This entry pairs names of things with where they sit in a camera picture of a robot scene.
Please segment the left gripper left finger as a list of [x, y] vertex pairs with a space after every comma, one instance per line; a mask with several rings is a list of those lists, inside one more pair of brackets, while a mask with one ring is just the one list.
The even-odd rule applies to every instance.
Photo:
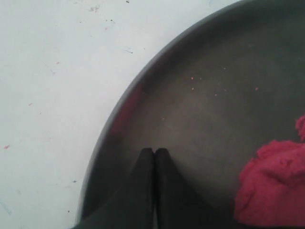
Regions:
[[126, 183], [76, 229], [152, 229], [154, 152], [141, 150]]

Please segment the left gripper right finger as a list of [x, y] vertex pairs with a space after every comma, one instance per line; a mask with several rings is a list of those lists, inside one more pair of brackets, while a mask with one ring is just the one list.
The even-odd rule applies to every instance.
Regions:
[[183, 178], [165, 148], [155, 152], [155, 199], [160, 229], [237, 229]]

